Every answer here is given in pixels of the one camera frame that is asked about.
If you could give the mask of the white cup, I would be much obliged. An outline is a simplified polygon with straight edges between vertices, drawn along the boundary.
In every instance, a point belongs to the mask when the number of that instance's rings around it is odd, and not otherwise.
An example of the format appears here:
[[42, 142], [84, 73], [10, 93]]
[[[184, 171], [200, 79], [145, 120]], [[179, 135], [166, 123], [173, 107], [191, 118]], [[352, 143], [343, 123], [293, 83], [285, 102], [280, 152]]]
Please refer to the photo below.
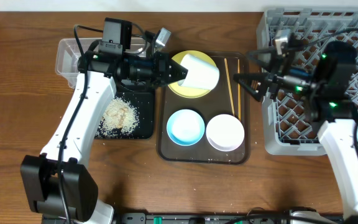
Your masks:
[[180, 65], [188, 70], [186, 78], [178, 81], [178, 85], [188, 88], [197, 88], [203, 90], [212, 90], [219, 81], [219, 69], [195, 57], [186, 54]]

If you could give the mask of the white pink bowl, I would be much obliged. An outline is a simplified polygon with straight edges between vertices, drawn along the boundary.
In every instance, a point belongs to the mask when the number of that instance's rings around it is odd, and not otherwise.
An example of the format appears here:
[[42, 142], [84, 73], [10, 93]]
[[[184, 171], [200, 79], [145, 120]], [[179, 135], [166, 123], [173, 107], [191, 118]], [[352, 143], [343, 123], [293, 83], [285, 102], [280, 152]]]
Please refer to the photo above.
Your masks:
[[215, 149], [230, 152], [237, 149], [245, 138], [242, 123], [229, 114], [213, 117], [206, 127], [206, 139]]

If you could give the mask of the light blue bowl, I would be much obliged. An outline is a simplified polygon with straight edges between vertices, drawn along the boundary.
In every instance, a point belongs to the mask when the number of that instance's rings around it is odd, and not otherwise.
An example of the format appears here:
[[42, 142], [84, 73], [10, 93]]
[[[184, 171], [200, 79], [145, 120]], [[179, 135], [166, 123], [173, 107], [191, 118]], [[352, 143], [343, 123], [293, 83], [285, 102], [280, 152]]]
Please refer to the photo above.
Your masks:
[[178, 110], [168, 119], [166, 130], [172, 142], [179, 146], [192, 146], [204, 135], [205, 123], [199, 113], [189, 109]]

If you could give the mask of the rice food waste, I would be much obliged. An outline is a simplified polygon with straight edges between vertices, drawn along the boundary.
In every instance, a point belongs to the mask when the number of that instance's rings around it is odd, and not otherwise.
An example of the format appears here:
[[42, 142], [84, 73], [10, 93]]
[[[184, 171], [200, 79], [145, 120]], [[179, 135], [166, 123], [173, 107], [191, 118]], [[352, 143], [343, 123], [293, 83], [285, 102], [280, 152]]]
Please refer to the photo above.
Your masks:
[[96, 137], [112, 139], [130, 136], [138, 125], [137, 108], [122, 98], [115, 98], [102, 115]]

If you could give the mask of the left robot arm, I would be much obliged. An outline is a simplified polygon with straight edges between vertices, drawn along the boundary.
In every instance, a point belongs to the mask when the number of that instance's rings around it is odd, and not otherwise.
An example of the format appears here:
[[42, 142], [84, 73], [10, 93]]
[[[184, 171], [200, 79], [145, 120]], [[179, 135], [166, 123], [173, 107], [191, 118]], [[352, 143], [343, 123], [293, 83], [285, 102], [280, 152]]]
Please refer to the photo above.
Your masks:
[[78, 46], [75, 90], [57, 130], [38, 156], [27, 155], [20, 173], [30, 210], [62, 223], [112, 223], [114, 209], [98, 197], [88, 172], [102, 116], [125, 81], [146, 90], [183, 80], [187, 69], [163, 51], [170, 31], [141, 31], [144, 46], [131, 50], [135, 23], [106, 18], [102, 38]]

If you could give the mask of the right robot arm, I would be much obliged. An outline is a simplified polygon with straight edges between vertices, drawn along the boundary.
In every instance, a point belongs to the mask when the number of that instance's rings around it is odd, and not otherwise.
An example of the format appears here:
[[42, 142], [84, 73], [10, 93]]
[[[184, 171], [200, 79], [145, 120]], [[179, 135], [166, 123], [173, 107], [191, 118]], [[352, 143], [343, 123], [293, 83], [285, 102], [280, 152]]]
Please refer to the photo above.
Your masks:
[[273, 90], [301, 96], [306, 117], [331, 163], [344, 222], [358, 223], [358, 109], [346, 95], [357, 51], [346, 42], [330, 42], [314, 72], [308, 73], [292, 66], [295, 53], [305, 48], [302, 41], [290, 40], [274, 49], [248, 52], [250, 60], [258, 54], [270, 54], [271, 59], [255, 60], [264, 73], [237, 73], [234, 81], [257, 101]]

